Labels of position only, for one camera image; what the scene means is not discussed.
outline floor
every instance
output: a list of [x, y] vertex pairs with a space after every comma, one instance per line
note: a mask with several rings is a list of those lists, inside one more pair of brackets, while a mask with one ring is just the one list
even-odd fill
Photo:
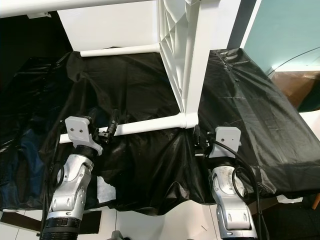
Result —
[[[186, 201], [166, 215], [147, 216], [134, 211], [119, 212], [102, 208], [99, 234], [79, 235], [79, 240], [107, 240], [114, 230], [131, 240], [220, 240], [216, 205]], [[20, 211], [41, 220], [42, 211]], [[0, 224], [1, 239], [38, 240], [36, 233]]]

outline white metal frame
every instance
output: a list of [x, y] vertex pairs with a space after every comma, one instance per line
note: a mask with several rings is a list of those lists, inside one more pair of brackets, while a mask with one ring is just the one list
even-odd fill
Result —
[[[148, 0], [2, 0], [0, 18], [144, 1]], [[242, 47], [260, 2], [261, 0], [256, 1], [241, 43]], [[198, 107], [210, 50], [227, 48], [240, 3], [241, 0], [157, 0], [157, 44], [80, 52], [82, 57], [161, 54], [180, 113], [175, 116], [119, 125], [116, 135], [175, 127], [193, 128], [198, 124]], [[61, 143], [69, 141], [67, 134], [61, 136]]]

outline black plastic sheet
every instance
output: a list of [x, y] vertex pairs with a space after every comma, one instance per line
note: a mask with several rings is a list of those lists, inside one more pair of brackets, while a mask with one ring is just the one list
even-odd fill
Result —
[[[1, 94], [0, 209], [41, 209], [60, 120], [91, 116], [120, 124], [179, 112], [158, 53], [30, 59]], [[285, 96], [241, 49], [212, 51], [199, 105], [201, 140], [218, 126], [241, 130], [239, 153], [262, 196], [320, 190], [320, 143]], [[213, 204], [206, 163], [194, 157], [192, 129], [114, 137], [95, 161], [86, 208], [162, 215], [186, 201]], [[59, 146], [65, 161], [72, 144]], [[116, 188], [98, 203], [95, 176]]]

